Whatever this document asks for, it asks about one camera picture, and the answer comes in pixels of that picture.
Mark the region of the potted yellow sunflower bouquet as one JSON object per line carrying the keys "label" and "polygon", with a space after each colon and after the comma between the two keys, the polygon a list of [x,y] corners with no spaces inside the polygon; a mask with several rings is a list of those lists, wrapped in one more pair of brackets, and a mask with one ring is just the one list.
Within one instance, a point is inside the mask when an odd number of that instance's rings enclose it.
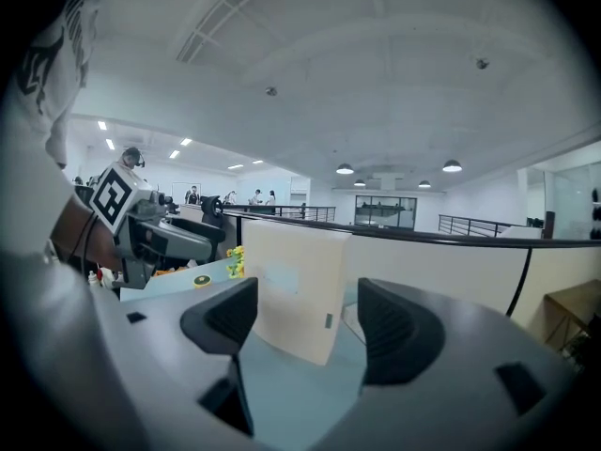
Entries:
{"label": "potted yellow sunflower bouquet", "polygon": [[231,279],[244,278],[245,277],[245,253],[244,247],[239,245],[235,248],[228,249],[226,252],[228,258],[232,259],[232,262],[226,267]]}

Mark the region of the person's left forearm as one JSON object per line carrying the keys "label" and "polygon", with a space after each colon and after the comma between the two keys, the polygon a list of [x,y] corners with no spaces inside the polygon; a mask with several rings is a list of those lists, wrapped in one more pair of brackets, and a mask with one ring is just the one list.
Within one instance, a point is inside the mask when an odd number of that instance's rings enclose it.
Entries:
{"label": "person's left forearm", "polygon": [[50,240],[61,250],[84,257],[111,271],[122,270],[114,236],[91,209],[72,193],[54,225]]}

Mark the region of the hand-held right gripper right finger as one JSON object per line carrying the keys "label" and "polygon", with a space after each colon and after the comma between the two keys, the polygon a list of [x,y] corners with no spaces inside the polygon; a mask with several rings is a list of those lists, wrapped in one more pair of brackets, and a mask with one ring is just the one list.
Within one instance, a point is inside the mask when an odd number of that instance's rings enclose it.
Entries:
{"label": "hand-held right gripper right finger", "polygon": [[362,278],[358,318],[359,396],[318,451],[549,451],[574,374],[506,316]]}

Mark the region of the row of ceiling light panels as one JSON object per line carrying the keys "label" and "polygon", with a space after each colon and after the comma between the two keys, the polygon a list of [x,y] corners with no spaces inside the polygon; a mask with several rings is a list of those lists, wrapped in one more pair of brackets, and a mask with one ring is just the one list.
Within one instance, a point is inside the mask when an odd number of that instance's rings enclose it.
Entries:
{"label": "row of ceiling light panels", "polygon": [[262,159],[247,157],[191,137],[175,136],[167,132],[108,120],[98,120],[95,126],[105,140],[112,142],[111,146],[105,144],[108,149],[125,150],[136,147],[149,160],[175,161],[227,171],[239,171],[246,167],[255,168],[266,164]]}

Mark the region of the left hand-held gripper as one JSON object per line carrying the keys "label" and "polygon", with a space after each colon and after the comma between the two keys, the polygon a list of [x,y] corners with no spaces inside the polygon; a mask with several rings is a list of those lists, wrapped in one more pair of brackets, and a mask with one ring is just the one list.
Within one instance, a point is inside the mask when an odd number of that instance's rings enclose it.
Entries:
{"label": "left hand-held gripper", "polygon": [[119,163],[105,169],[91,196],[91,209],[112,233],[127,288],[143,289],[160,257],[207,261],[212,242],[225,240],[224,230],[214,225],[179,216],[166,221],[164,200],[164,194]]}

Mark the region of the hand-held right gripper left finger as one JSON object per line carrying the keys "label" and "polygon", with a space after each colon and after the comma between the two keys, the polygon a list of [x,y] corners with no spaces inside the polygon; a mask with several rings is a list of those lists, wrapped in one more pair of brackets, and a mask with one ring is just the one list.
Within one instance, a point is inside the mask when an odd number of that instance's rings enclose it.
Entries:
{"label": "hand-held right gripper left finger", "polygon": [[257,298],[245,278],[125,303],[134,347],[149,356],[150,451],[259,451],[239,361]]}

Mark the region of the beige box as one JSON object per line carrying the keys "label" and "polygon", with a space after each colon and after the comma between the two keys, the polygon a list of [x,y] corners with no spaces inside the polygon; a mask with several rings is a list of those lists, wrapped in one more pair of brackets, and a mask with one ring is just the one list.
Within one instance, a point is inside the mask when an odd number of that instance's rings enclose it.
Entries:
{"label": "beige box", "polygon": [[258,279],[254,332],[314,365],[331,355],[346,290],[350,235],[253,220],[243,225],[245,275]]}

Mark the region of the beige office partition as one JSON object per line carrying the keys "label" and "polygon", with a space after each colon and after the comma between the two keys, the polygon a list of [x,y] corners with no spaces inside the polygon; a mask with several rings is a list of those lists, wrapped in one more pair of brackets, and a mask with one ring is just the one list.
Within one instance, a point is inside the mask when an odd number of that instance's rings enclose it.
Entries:
{"label": "beige office partition", "polygon": [[359,278],[371,277],[479,303],[526,323],[545,294],[601,280],[598,243],[458,238],[241,212],[223,217],[219,252],[243,245],[243,225],[253,220],[348,233],[343,303]]}

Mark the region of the black office chair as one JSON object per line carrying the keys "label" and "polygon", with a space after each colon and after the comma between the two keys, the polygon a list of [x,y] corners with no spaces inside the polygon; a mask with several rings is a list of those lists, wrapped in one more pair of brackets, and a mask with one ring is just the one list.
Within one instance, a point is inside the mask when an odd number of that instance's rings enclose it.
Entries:
{"label": "black office chair", "polygon": [[[201,223],[223,229],[223,204],[218,195],[202,196],[201,211],[203,212]],[[211,243],[212,254],[215,255],[219,243],[209,242]]]}

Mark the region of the black metal railing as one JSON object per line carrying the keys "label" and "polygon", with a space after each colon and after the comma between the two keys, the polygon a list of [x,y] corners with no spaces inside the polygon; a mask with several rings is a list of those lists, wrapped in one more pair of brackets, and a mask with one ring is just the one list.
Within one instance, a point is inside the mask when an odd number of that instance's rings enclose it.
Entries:
{"label": "black metal railing", "polygon": [[223,212],[246,212],[252,214],[272,215],[289,219],[333,222],[336,215],[336,207],[307,206],[305,203],[302,203],[298,206],[250,204],[224,205]]}
{"label": "black metal railing", "polygon": [[448,235],[496,238],[512,227],[525,228],[524,225],[440,214],[438,232]]}

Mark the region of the person's white printed t-shirt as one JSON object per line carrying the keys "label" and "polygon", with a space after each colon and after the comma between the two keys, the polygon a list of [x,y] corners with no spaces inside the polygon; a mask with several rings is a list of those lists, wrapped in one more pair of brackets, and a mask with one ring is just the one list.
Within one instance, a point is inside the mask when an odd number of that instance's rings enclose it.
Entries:
{"label": "person's white printed t-shirt", "polygon": [[100,451],[119,432],[116,393],[88,296],[55,310],[41,255],[69,196],[67,122],[85,84],[100,0],[25,0],[35,29],[0,100],[0,430],[15,449]]}

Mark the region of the dark wooden desk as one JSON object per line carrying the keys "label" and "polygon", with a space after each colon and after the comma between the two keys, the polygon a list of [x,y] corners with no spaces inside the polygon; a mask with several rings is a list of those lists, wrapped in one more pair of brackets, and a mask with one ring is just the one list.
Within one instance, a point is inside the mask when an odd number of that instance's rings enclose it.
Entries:
{"label": "dark wooden desk", "polygon": [[562,351],[577,337],[591,335],[591,323],[601,308],[601,280],[551,292],[544,303],[560,318],[545,343]]}

